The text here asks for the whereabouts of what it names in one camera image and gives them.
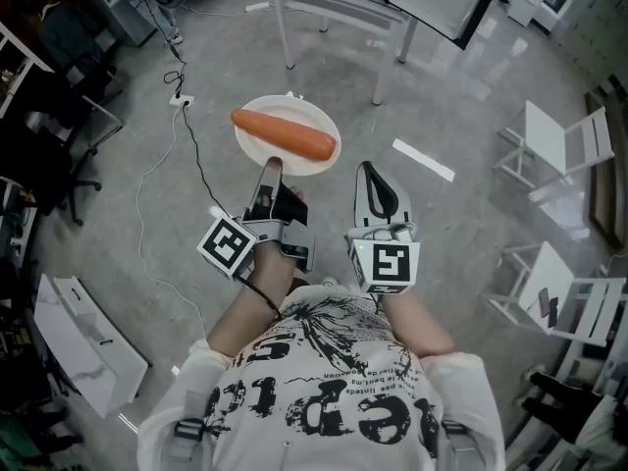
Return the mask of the white chair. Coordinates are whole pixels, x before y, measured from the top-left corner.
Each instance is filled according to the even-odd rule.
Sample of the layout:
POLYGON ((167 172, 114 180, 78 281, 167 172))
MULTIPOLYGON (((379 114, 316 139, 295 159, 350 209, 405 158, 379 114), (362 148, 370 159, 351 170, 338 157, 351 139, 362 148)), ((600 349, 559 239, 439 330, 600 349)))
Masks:
POLYGON ((606 109, 600 107, 565 128, 531 101, 497 134, 514 148, 493 165, 530 193, 614 157, 606 109), (552 176, 534 183, 523 174, 524 158, 540 159, 552 176))
POLYGON ((628 302, 628 293, 624 291, 628 279, 577 278, 546 241, 506 248, 501 259, 516 269, 514 283, 506 294, 484 293, 482 298, 506 320, 550 337, 606 346, 615 314, 622 303, 628 302), (548 289, 549 299, 558 298, 557 323, 568 297, 574 290, 584 289, 574 294, 582 302, 582 311, 573 331, 562 331, 557 324, 548 328, 548 316, 540 315, 538 295, 542 288, 548 289))

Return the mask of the grey cabinet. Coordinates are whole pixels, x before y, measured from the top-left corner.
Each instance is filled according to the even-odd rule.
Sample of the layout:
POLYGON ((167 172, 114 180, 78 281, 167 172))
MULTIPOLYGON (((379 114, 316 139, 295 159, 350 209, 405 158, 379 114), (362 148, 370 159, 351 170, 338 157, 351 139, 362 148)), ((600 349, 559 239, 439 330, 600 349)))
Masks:
POLYGON ((155 31, 134 0, 100 0, 107 20, 126 45, 141 46, 155 31))

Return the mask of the person's right forearm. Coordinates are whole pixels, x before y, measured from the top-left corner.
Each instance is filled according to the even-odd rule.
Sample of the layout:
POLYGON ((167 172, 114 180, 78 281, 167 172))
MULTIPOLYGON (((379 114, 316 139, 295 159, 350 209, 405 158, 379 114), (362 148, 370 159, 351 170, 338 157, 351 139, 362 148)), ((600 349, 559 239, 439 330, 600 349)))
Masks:
POLYGON ((386 294, 380 303, 395 338, 418 358, 454 352, 452 337, 416 293, 386 294))

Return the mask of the black office chair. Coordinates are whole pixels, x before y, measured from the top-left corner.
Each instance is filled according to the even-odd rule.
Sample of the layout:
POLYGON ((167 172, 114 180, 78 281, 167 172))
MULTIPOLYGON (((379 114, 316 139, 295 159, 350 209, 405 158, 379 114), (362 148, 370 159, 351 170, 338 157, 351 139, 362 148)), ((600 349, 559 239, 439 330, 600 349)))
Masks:
POLYGON ((100 47, 95 39, 98 30, 99 26, 77 7, 59 4, 44 10, 38 39, 53 70, 31 70, 18 91, 25 112, 44 114, 71 132, 68 145, 94 113, 109 118, 113 127, 88 145, 86 153, 91 155, 125 125, 104 107, 110 101, 106 95, 110 84, 123 89, 112 64, 115 50, 105 52, 100 47))

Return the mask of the orange carrot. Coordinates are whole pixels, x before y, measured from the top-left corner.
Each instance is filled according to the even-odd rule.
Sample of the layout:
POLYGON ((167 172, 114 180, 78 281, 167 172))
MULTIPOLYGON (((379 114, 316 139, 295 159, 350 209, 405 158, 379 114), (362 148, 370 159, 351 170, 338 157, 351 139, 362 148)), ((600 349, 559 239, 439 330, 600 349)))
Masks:
POLYGON ((327 161, 337 148, 326 132, 287 119, 243 109, 232 111, 231 119, 250 135, 309 160, 327 161))

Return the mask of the white table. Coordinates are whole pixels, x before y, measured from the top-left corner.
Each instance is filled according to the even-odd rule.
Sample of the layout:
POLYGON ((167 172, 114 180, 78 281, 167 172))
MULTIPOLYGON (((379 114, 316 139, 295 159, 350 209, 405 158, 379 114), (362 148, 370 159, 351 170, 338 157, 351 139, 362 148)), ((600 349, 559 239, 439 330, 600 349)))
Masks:
POLYGON ((321 19, 319 30, 328 29, 328 21, 355 26, 364 31, 377 33, 386 39, 384 56, 380 62, 372 103, 379 106, 384 101, 393 66, 406 62, 418 20, 405 14, 384 0, 272 0, 283 45, 286 68, 295 66, 286 29, 286 12, 302 11, 321 19))

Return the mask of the white marble board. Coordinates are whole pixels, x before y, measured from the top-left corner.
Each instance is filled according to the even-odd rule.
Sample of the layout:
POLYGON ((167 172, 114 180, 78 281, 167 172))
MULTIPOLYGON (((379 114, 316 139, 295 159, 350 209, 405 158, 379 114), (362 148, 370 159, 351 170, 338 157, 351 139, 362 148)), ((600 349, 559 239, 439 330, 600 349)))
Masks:
POLYGON ((102 418, 133 402, 151 367, 76 277, 40 277, 34 322, 71 384, 102 418))

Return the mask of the white flat floor strip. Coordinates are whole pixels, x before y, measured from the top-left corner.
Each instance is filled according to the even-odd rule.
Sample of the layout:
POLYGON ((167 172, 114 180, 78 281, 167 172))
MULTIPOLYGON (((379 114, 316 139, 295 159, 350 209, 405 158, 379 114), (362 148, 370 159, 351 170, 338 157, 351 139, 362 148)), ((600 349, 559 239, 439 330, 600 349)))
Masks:
POLYGON ((404 154, 408 158, 412 159, 416 163, 422 165, 423 167, 429 169, 443 180, 452 183, 455 178, 455 171, 451 168, 439 163, 435 159, 429 157, 428 155, 420 152, 416 148, 402 141, 401 139, 396 139, 392 147, 398 152, 404 154))

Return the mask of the white shelf unit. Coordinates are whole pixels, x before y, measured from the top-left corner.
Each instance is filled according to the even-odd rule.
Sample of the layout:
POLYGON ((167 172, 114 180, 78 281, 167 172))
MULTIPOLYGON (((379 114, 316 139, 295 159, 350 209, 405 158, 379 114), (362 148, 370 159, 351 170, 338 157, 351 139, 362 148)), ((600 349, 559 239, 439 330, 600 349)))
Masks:
POLYGON ((0 120, 33 69, 54 72, 0 21, 0 120))

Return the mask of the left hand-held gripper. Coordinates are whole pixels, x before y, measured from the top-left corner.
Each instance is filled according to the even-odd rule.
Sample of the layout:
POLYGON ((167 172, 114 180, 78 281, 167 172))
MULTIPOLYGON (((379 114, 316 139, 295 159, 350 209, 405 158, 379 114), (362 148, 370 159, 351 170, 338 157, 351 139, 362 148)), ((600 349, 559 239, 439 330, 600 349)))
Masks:
POLYGON ((253 248, 268 242, 294 259, 301 272, 313 270, 316 236, 305 226, 308 207, 289 191, 279 191, 282 174, 283 161, 269 158, 244 211, 244 221, 218 218, 197 246, 197 251, 231 281, 249 269, 253 248))

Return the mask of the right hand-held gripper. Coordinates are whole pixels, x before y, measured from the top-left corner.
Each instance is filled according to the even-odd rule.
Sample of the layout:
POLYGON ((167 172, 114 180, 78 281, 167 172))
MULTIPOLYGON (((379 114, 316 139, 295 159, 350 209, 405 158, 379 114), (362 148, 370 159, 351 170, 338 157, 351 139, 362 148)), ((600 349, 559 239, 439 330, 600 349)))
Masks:
POLYGON ((369 294, 403 294, 416 284, 420 257, 409 196, 370 161, 356 173, 354 226, 345 236, 357 285, 369 294))

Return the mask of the white printed T-shirt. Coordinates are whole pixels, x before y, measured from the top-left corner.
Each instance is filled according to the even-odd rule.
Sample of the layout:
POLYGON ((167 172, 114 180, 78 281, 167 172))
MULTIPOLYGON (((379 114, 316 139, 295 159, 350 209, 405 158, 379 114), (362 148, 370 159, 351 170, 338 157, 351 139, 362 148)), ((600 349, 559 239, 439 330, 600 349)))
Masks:
POLYGON ((235 357, 194 343, 139 471, 505 471, 482 359, 418 358, 373 301, 309 286, 235 357))

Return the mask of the person's left forearm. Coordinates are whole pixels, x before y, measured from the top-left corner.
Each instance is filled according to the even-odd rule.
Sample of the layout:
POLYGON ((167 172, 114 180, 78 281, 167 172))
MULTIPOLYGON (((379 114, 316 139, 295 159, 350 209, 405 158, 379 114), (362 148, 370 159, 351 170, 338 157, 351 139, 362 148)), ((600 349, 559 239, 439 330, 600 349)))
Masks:
POLYGON ((235 357, 250 342, 265 333, 276 321, 291 287, 296 262, 285 257, 274 242, 254 248, 254 269, 235 300, 207 336, 209 347, 235 357))

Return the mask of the white round plate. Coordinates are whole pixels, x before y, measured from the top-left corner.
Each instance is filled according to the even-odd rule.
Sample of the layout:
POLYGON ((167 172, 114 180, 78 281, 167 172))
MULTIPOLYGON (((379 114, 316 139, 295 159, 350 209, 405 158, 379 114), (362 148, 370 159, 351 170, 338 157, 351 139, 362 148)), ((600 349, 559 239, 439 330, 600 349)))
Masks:
POLYGON ((299 97, 266 95, 248 102, 243 106, 243 109, 284 118, 326 132, 337 143, 334 153, 328 160, 313 161, 290 153, 235 127, 235 138, 241 150, 256 164, 264 166, 270 157, 279 157, 283 161, 285 175, 305 177, 317 175, 330 169, 338 160, 341 151, 339 130, 332 119, 314 104, 299 97))

